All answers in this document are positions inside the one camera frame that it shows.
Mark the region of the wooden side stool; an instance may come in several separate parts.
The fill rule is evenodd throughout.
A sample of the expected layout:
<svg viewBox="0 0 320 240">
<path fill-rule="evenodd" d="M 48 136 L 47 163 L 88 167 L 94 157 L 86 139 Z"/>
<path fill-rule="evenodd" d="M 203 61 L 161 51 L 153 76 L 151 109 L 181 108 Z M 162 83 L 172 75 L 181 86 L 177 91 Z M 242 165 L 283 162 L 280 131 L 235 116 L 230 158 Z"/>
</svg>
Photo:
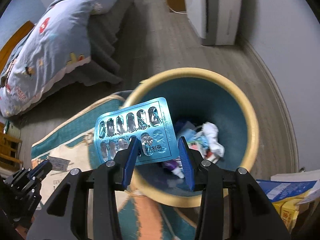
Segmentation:
<svg viewBox="0 0 320 240">
<path fill-rule="evenodd" d="M 1 122 L 1 168 L 15 172 L 21 168 L 20 148 L 22 140 L 21 132 L 10 122 Z"/>
</svg>

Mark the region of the blue strawberry carton box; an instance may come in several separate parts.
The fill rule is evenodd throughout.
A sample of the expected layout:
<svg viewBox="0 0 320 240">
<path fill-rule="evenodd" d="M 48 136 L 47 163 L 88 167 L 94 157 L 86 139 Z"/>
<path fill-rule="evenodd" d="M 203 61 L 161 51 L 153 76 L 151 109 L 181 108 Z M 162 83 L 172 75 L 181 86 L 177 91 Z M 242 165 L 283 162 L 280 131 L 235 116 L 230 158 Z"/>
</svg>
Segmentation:
<svg viewBox="0 0 320 240">
<path fill-rule="evenodd" d="M 319 204 L 319 170 L 276 174 L 270 180 L 258 179 L 257 183 L 289 232 L 303 218 L 302 214 L 311 215 Z"/>
</svg>

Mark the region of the blue pill blister pack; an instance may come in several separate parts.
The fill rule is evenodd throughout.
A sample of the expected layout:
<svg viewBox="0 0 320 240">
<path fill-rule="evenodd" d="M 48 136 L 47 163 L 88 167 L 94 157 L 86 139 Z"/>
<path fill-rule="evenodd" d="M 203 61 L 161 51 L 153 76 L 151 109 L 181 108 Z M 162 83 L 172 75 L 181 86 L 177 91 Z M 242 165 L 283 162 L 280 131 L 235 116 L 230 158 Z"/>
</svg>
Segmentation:
<svg viewBox="0 0 320 240">
<path fill-rule="evenodd" d="M 164 97 L 102 114 L 94 128 L 94 145 L 102 162 L 126 149 L 132 137 L 142 144 L 136 164 L 150 164 L 179 156 L 169 107 Z"/>
</svg>

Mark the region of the white tissue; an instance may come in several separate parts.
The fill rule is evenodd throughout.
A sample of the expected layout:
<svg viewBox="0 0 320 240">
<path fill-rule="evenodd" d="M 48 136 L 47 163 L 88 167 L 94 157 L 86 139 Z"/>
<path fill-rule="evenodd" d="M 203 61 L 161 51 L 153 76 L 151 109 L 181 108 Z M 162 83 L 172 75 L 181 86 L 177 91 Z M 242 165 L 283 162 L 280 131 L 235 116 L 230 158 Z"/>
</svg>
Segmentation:
<svg viewBox="0 0 320 240">
<path fill-rule="evenodd" d="M 207 139 L 210 151 L 220 158 L 223 158 L 225 148 L 218 142 L 219 129 L 215 124 L 206 122 L 202 125 L 202 132 Z"/>
</svg>

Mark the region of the wooden bed headboard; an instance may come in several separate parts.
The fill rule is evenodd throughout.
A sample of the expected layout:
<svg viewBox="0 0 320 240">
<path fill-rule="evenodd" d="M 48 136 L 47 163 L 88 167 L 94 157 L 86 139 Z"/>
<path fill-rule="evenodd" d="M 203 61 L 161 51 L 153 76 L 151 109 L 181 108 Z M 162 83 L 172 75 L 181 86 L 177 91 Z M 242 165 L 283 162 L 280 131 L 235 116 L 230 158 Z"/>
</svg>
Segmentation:
<svg viewBox="0 0 320 240">
<path fill-rule="evenodd" d="M 0 52 L 0 71 L 3 70 L 5 64 L 8 61 L 8 58 L 15 48 L 15 46 L 33 29 L 35 24 L 31 21 L 25 22 L 14 35 L 8 40 L 8 42 L 4 45 Z"/>
</svg>

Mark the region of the light blue face mask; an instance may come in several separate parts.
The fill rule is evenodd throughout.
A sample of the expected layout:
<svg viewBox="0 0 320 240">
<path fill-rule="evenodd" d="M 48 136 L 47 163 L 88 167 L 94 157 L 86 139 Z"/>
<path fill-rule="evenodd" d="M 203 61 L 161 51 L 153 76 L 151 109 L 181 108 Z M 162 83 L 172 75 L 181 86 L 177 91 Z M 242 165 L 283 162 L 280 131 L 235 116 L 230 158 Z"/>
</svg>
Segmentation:
<svg viewBox="0 0 320 240">
<path fill-rule="evenodd" d="M 179 120 L 174 124 L 176 139 L 185 137 L 187 143 L 199 143 L 202 148 L 208 150 L 208 140 L 202 131 L 202 126 L 195 126 L 187 120 Z"/>
</svg>

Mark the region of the green orange patterned mat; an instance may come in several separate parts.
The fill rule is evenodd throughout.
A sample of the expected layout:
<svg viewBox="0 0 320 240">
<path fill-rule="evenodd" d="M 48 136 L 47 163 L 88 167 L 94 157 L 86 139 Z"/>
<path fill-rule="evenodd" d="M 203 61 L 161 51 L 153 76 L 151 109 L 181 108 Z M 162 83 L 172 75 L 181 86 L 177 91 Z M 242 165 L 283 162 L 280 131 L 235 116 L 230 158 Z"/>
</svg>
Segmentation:
<svg viewBox="0 0 320 240">
<path fill-rule="evenodd" d="M 98 116 L 118 110 L 125 99 L 109 95 L 91 104 L 50 132 L 31 147 L 35 167 L 48 157 L 69 161 L 68 170 L 97 168 L 100 159 L 93 144 Z M 195 223 L 175 207 L 159 204 L 135 186 L 116 192 L 116 203 L 123 239 L 194 239 Z"/>
</svg>

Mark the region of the white air purifier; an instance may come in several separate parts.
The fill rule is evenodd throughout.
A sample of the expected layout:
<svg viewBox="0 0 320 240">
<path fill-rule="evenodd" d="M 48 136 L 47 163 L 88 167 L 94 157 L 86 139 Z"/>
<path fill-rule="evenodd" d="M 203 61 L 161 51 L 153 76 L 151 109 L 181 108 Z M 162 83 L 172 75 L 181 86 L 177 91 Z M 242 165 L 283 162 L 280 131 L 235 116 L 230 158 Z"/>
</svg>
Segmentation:
<svg viewBox="0 0 320 240">
<path fill-rule="evenodd" d="M 235 43 L 241 0 L 185 0 L 188 20 L 204 46 Z"/>
</svg>

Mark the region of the teal yellow trash bin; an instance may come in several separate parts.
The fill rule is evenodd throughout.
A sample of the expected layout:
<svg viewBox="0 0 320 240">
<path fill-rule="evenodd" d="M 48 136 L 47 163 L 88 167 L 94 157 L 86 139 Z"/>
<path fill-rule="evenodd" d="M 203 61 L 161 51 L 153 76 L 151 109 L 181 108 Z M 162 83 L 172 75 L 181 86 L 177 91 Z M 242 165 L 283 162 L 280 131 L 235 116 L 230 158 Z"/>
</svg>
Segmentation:
<svg viewBox="0 0 320 240">
<path fill-rule="evenodd" d="M 259 125 L 252 104 L 244 92 L 226 77 L 201 68 L 177 68 L 156 74 L 127 97 L 124 107 L 164 97 L 171 119 L 205 122 L 219 129 L 219 143 L 225 155 L 217 163 L 225 170 L 244 167 L 250 171 L 259 146 Z M 174 207 L 197 207 L 199 192 L 191 192 L 183 179 L 167 174 L 157 164 L 137 166 L 133 184 L 152 200 Z"/>
</svg>

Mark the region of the cartoon print blue duvet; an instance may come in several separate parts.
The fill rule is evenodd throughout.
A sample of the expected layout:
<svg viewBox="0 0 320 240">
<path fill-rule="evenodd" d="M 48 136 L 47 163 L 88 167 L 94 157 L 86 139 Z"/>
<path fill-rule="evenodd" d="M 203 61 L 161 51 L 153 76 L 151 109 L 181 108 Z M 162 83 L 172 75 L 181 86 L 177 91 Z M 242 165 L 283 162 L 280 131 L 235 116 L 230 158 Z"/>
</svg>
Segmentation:
<svg viewBox="0 0 320 240">
<path fill-rule="evenodd" d="M 93 0 L 52 2 L 11 52 L 1 73 L 1 114 L 22 114 L 48 95 L 65 74 L 91 61 L 88 20 Z"/>
</svg>

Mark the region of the grey bed skirt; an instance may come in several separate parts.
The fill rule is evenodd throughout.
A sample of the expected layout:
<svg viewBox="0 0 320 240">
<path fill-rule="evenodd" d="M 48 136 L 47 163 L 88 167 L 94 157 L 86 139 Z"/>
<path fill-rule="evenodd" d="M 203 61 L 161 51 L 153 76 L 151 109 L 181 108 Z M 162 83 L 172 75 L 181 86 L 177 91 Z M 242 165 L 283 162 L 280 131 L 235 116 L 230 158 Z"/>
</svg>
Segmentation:
<svg viewBox="0 0 320 240">
<path fill-rule="evenodd" d="M 89 17 L 87 33 L 91 46 L 91 61 L 54 83 L 56 92 L 67 85 L 81 83 L 92 86 L 100 82 L 116 85 L 121 82 L 120 65 L 113 59 L 122 21 L 133 5 L 133 0 L 93 0 L 95 9 Z"/>
</svg>

